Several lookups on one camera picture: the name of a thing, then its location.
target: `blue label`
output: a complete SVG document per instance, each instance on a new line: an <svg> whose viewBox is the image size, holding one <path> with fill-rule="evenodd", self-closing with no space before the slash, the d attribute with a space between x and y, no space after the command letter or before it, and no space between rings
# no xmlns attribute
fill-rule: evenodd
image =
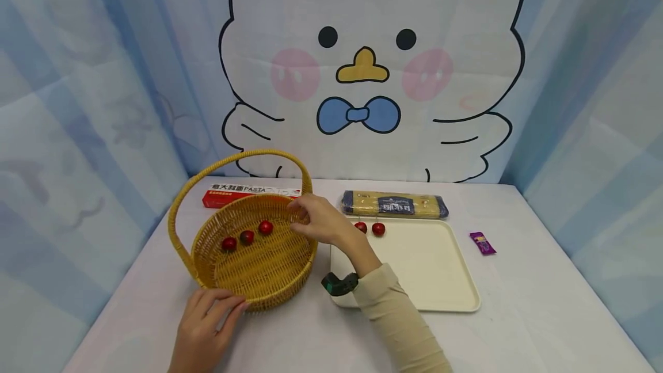
<svg viewBox="0 0 663 373"><path fill-rule="evenodd" d="M379 213L396 213L397 215L414 215L414 200L407 197L377 198Z"/></svg>

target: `black wristband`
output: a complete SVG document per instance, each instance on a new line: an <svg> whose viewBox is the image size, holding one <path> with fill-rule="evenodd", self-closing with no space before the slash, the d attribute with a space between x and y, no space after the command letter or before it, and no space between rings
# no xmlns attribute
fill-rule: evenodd
<svg viewBox="0 0 663 373"><path fill-rule="evenodd" d="M349 273L348 276L339 280L335 273L330 272L322 279L322 286L332 297L340 297L355 290L359 285L359 277L356 273Z"/></svg>

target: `purple packet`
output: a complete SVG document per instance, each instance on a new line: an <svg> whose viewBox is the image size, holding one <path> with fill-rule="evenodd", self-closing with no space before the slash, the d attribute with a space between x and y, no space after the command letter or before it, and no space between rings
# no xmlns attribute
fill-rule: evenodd
<svg viewBox="0 0 663 373"><path fill-rule="evenodd" d="M483 236L483 233L481 232L472 232L470 234L470 238L472 238L472 241L477 244L479 247L479 250L481 251L481 254L483 255L492 255L492 254L497 254L497 251L494 250L494 248L490 245L490 242L488 242L488 239Z"/></svg>

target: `red cherry tomato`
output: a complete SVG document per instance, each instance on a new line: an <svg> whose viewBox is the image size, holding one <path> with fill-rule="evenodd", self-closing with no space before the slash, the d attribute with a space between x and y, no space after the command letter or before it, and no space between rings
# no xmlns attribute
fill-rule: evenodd
<svg viewBox="0 0 663 373"><path fill-rule="evenodd" d="M361 232L366 233L369 230L369 227L366 226L364 222L357 222L355 223L355 228L361 230Z"/></svg>
<svg viewBox="0 0 663 373"><path fill-rule="evenodd" d="M246 246L251 245L253 243L253 232L250 230L245 230L239 234L239 240Z"/></svg>
<svg viewBox="0 0 663 373"><path fill-rule="evenodd" d="M274 230L274 225L269 220L263 220L258 226L258 232L263 235L269 235Z"/></svg>
<svg viewBox="0 0 663 373"><path fill-rule="evenodd" d="M384 223L377 222L371 226L371 230L376 237L381 237L384 235L384 231L387 230L387 228L384 227Z"/></svg>
<svg viewBox="0 0 663 373"><path fill-rule="evenodd" d="M226 238L221 242L221 248L224 251L232 252L237 249L237 239L235 238Z"/></svg>

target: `fabric backdrop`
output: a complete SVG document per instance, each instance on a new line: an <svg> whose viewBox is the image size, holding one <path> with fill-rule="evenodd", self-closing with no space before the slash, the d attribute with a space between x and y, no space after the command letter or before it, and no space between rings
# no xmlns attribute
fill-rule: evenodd
<svg viewBox="0 0 663 373"><path fill-rule="evenodd" d="M663 372L663 0L584 0L504 182Z"/></svg>
<svg viewBox="0 0 663 373"><path fill-rule="evenodd" d="M475 182L501 177L577 6L119 1L189 172L276 147L315 177ZM222 172L297 173L276 158L240 167Z"/></svg>
<svg viewBox="0 0 663 373"><path fill-rule="evenodd" d="M64 365L185 172L260 146L328 178L509 162L663 372L661 0L0 5L1 371ZM247 172L294 173L220 173Z"/></svg>
<svg viewBox="0 0 663 373"><path fill-rule="evenodd" d="M104 1L0 14L0 372L59 372L186 173Z"/></svg>

